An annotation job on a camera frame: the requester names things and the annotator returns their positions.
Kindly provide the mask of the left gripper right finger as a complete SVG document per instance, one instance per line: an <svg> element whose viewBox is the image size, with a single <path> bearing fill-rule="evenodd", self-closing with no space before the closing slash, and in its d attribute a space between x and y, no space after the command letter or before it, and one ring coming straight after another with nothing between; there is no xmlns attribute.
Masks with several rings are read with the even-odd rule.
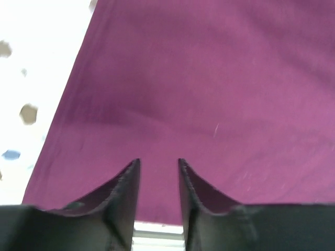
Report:
<svg viewBox="0 0 335 251"><path fill-rule="evenodd" d="M178 169L186 250L334 250L334 204L243 204Z"/></svg>

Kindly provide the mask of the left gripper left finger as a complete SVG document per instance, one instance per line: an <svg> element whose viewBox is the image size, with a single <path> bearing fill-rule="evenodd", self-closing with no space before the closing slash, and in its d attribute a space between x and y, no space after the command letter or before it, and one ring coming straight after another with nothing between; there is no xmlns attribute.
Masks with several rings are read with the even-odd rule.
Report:
<svg viewBox="0 0 335 251"><path fill-rule="evenodd" d="M1 250L131 250L140 160L62 209L1 207Z"/></svg>

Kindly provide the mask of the purple cloth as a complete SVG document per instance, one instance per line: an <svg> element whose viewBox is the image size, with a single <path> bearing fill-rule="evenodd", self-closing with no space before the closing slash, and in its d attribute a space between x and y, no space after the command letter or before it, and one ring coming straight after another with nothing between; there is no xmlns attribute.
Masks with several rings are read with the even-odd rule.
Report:
<svg viewBox="0 0 335 251"><path fill-rule="evenodd" d="M334 1L99 1L23 202L141 159L140 221L181 221L177 160L236 200L334 201Z"/></svg>

